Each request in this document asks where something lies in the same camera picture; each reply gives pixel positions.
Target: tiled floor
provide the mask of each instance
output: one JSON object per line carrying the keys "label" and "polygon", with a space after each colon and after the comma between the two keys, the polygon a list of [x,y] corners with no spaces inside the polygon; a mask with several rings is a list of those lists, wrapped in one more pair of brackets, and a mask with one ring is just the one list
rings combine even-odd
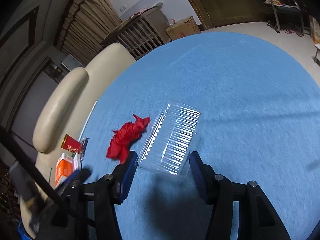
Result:
{"label": "tiled floor", "polygon": [[215,31],[244,33],[276,45],[295,58],[309,72],[318,86],[320,86],[320,66],[314,63],[316,47],[310,35],[299,37],[296,33],[287,34],[284,31],[276,33],[265,22],[227,25],[204,32]]}

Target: cardboard box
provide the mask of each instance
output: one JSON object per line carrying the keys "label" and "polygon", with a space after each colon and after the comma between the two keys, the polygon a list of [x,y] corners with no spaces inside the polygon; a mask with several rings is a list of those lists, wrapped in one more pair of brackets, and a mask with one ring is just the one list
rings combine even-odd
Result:
{"label": "cardboard box", "polygon": [[193,19],[193,16],[176,22],[166,28],[165,31],[173,41],[192,34],[200,33],[199,27]]}
{"label": "cardboard box", "polygon": [[309,18],[311,38],[315,44],[320,43],[320,26],[316,19],[314,19],[311,15],[309,15]]}

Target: black pole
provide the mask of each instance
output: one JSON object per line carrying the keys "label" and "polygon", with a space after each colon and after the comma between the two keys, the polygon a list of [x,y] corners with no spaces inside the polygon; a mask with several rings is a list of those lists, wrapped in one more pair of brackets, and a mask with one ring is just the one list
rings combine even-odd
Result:
{"label": "black pole", "polygon": [[8,132],[0,126],[0,143],[7,148],[7,150],[16,158],[21,166],[29,173],[31,178],[38,184],[46,195],[53,200],[53,202],[65,212],[70,214],[75,219],[95,227],[95,222],[88,217],[85,217],[73,209],[69,208],[68,205],[60,198],[60,196],[54,191],[50,184],[45,180],[42,174],[38,171],[36,166],[32,163],[29,157],[21,149],[19,144],[8,134]]}

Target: window curtain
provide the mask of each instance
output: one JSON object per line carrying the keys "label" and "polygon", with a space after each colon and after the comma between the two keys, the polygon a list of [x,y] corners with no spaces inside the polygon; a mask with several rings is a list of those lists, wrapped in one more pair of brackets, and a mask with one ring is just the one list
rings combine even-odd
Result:
{"label": "window curtain", "polygon": [[101,50],[101,41],[120,23],[109,0],[70,0],[55,45],[87,65]]}

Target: red can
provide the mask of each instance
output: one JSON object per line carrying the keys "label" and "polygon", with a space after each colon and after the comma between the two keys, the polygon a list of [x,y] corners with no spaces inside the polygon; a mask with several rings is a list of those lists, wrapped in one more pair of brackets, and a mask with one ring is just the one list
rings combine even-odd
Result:
{"label": "red can", "polygon": [[61,148],[72,153],[80,153],[81,143],[66,134],[62,141]]}

